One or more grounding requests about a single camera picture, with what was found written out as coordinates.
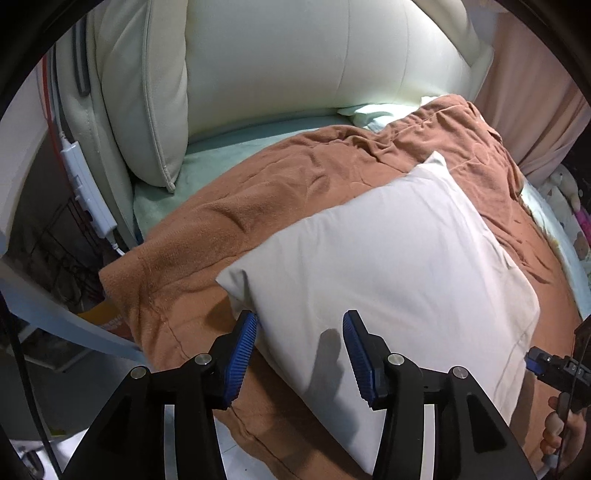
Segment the person right hand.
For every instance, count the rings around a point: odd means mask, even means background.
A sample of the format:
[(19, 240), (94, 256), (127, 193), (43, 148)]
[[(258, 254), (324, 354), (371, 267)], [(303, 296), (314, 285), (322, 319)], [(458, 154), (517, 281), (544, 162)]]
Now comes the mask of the person right hand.
[(551, 396), (548, 405), (551, 412), (545, 420), (540, 451), (543, 455), (559, 455), (558, 471), (562, 472), (576, 460), (584, 448), (590, 409), (585, 408), (577, 413), (570, 411), (567, 420), (563, 421), (557, 413), (558, 398)]

